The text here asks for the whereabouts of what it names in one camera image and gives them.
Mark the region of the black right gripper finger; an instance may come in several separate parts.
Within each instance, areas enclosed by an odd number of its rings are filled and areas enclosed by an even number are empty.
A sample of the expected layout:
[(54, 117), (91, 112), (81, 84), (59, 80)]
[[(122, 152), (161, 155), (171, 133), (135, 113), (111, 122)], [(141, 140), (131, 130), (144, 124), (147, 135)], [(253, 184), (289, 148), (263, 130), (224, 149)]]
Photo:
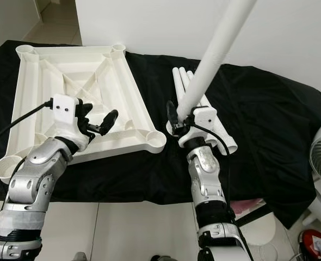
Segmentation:
[(167, 117), (170, 125), (169, 132), (171, 134), (179, 134), (181, 131), (181, 120), (178, 119), (175, 104), (167, 101)]

